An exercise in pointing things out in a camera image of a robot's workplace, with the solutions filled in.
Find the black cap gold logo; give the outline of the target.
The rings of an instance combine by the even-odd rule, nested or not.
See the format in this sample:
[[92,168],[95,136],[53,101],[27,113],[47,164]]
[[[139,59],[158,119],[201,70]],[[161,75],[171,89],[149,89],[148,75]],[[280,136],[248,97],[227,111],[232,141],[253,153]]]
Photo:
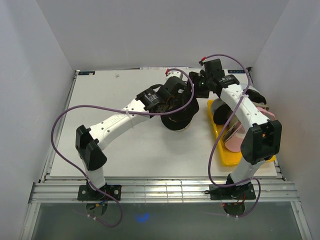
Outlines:
[[182,131],[189,126],[194,115],[199,111],[199,109],[197,99],[193,98],[186,108],[170,115],[162,115],[160,119],[167,129],[172,131]]

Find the pink cap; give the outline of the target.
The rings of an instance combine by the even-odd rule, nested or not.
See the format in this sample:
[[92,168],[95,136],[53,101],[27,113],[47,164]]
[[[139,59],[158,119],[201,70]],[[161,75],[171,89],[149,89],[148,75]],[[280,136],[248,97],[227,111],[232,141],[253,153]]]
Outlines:
[[246,132],[243,127],[244,133],[241,133],[241,129],[236,132],[229,140],[223,142],[224,146],[233,153],[241,151],[241,144],[245,138]]

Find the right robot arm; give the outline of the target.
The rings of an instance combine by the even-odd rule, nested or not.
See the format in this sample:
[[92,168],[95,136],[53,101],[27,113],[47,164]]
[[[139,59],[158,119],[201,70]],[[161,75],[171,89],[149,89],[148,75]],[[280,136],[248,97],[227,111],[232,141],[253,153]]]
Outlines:
[[280,150],[282,125],[271,120],[259,110],[245,94],[234,75],[215,76],[212,73],[190,72],[195,93],[199,98],[208,98],[209,93],[217,94],[231,109],[244,128],[245,136],[240,145],[241,160],[223,185],[215,185],[213,195],[237,199],[253,189],[251,180],[256,171]]

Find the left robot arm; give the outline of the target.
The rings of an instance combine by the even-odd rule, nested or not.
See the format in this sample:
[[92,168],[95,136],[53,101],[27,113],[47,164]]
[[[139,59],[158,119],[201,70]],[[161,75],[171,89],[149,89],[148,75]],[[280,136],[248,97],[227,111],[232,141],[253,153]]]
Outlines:
[[83,162],[88,177],[79,190],[89,200],[102,200],[112,190],[103,172],[107,157],[103,150],[120,135],[134,126],[160,114],[162,124],[169,130],[182,131],[188,127],[199,105],[192,95],[192,84],[180,76],[170,76],[165,84],[155,84],[139,93],[123,113],[114,114],[104,121],[76,129],[75,148]]

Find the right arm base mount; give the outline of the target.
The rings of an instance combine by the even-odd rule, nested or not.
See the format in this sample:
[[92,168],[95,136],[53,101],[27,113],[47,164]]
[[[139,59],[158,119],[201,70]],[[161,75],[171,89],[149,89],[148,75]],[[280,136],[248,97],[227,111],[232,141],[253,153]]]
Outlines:
[[255,190],[251,183],[231,187],[217,187],[211,184],[209,190],[205,190],[204,193],[210,195],[211,200],[256,199]]

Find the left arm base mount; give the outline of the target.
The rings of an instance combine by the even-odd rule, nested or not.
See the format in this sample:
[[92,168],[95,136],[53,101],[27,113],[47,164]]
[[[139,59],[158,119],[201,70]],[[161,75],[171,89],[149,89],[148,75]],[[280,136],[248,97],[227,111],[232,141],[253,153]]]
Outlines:
[[[112,196],[117,201],[121,200],[121,193],[122,193],[122,186],[121,185],[109,185],[106,184],[105,186],[99,189],[101,192],[104,192],[110,196]],[[98,190],[93,189],[88,184],[81,185],[78,189],[77,200],[78,201],[112,201],[113,199],[105,194],[101,193]]]

